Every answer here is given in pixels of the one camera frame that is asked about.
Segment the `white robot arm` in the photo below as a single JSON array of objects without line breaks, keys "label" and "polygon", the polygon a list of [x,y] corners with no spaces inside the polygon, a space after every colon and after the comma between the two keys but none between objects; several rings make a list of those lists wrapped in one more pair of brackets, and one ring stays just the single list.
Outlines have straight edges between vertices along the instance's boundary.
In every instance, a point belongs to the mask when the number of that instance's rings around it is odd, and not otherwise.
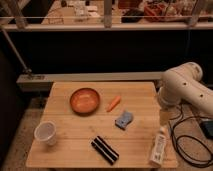
[{"label": "white robot arm", "polygon": [[170,68],[162,74],[162,86],[157,93],[157,101],[161,107],[159,110],[161,126],[168,123],[171,109],[182,100],[213,115],[213,90],[200,83],[202,76],[202,68],[195,62]]}]

